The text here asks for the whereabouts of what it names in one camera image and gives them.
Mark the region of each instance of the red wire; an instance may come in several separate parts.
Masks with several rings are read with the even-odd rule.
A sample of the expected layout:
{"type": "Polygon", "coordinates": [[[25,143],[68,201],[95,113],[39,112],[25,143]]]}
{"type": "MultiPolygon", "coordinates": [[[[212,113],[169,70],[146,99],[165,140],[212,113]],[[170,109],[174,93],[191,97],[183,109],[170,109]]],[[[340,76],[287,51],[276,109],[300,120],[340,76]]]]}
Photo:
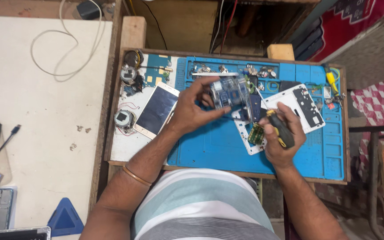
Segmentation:
{"type": "Polygon", "coordinates": [[[119,130],[124,136],[126,136],[126,137],[131,136],[131,135],[133,135],[133,134],[135,133],[135,132],[132,132],[132,133],[126,135],[126,134],[124,134],[124,133],[121,131],[120,127],[116,126],[116,128],[118,128],[118,130],[119,130]]]}
{"type": "Polygon", "coordinates": [[[238,3],[238,0],[235,0],[235,4],[233,5],[232,14],[230,15],[229,22],[227,23],[226,31],[224,32],[223,41],[221,41],[220,54],[221,54],[221,50],[223,49],[223,44],[224,44],[224,40],[226,39],[227,30],[229,30],[230,23],[232,22],[233,14],[235,13],[235,8],[236,8],[237,3],[238,3]]]}
{"type": "Polygon", "coordinates": [[[122,105],[126,105],[127,107],[129,107],[129,108],[131,108],[131,109],[138,109],[138,108],[139,108],[139,107],[137,107],[136,105],[134,105],[134,103],[132,103],[132,102],[123,102],[123,103],[120,103],[120,105],[118,105],[118,111],[120,110],[120,108],[121,108],[122,105]],[[131,104],[133,104],[133,106],[134,106],[135,108],[132,108],[132,107],[126,105],[127,103],[131,103],[131,104]]]}

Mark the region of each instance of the hand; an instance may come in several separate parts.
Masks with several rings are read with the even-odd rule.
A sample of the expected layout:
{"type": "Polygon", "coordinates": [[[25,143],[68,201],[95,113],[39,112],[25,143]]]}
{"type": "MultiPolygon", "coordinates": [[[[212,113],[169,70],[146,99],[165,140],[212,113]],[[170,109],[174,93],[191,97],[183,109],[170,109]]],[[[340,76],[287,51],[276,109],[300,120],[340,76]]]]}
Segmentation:
{"type": "Polygon", "coordinates": [[[293,157],[296,155],[297,150],[305,143],[306,135],[303,132],[300,118],[291,110],[291,108],[284,105],[282,102],[278,104],[279,111],[276,110],[278,117],[287,123],[294,138],[294,146],[290,149],[283,148],[278,142],[278,136],[275,129],[270,125],[267,118],[260,120],[259,124],[264,126],[264,137],[268,141],[265,148],[265,154],[268,160],[273,164],[275,170],[285,169],[293,166],[293,157]]]}
{"type": "Polygon", "coordinates": [[[205,106],[214,107],[210,95],[206,94],[204,89],[218,79],[219,77],[201,77],[196,79],[190,88],[180,92],[174,115],[167,124],[168,128],[182,136],[230,112],[230,107],[204,111],[195,104],[195,100],[199,100],[205,106]]]}

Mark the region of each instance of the person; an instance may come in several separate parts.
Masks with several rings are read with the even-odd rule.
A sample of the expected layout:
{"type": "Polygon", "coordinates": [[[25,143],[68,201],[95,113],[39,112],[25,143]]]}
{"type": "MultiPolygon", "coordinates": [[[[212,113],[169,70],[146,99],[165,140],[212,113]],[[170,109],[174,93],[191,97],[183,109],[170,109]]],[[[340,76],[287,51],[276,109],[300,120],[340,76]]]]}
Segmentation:
{"type": "MultiPolygon", "coordinates": [[[[199,100],[214,107],[205,89],[217,79],[199,78],[180,92],[172,119],[108,183],[81,240],[279,239],[255,191],[239,176],[190,168],[158,179],[180,137],[230,112],[230,108],[203,111],[195,104],[199,100]]],[[[284,104],[278,103],[278,108],[293,133],[294,147],[283,149],[269,121],[259,123],[268,141],[264,152],[274,166],[297,233],[304,240],[348,239],[293,164],[292,158],[306,140],[300,119],[284,104]]]]}

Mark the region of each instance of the blue silicone repair mat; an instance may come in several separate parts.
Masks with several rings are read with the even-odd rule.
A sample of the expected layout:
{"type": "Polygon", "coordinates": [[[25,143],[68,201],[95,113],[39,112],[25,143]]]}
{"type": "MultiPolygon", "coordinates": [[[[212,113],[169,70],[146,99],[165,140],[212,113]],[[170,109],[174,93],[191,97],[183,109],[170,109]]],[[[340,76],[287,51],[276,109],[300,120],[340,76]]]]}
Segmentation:
{"type": "MultiPolygon", "coordinates": [[[[178,59],[176,75],[178,90],[186,89],[193,82],[191,70],[194,62],[205,64],[217,71],[219,65],[224,64],[229,72],[239,73],[243,73],[247,64],[253,65],[257,70],[261,66],[274,69],[275,79],[259,78],[259,84],[265,84],[265,89],[260,91],[264,98],[278,93],[276,84],[268,84],[271,81],[278,84],[281,80],[298,81],[306,84],[308,89],[318,84],[328,86],[324,69],[321,66],[187,57],[178,59]]],[[[336,84],[340,89],[340,81],[337,81],[336,84]]],[[[309,91],[309,93],[315,103],[324,102],[323,90],[317,90],[314,93],[309,91]]],[[[321,114],[326,125],[306,134],[306,143],[293,159],[297,169],[305,177],[333,180],[343,180],[344,178],[342,116],[340,105],[335,103],[334,106],[333,109],[329,109],[325,103],[323,104],[321,114]]],[[[248,155],[230,114],[184,135],[170,153],[168,164],[241,172],[275,173],[264,152],[248,155]]]]}

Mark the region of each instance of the blue triangle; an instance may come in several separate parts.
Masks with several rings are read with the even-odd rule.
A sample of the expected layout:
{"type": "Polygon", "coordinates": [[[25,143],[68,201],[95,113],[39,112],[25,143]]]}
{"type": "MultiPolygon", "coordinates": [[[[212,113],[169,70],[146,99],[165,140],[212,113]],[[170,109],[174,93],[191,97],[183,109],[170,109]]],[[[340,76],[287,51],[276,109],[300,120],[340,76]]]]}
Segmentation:
{"type": "Polygon", "coordinates": [[[78,213],[67,197],[60,200],[47,226],[51,227],[51,237],[79,234],[84,228],[78,213]]]}

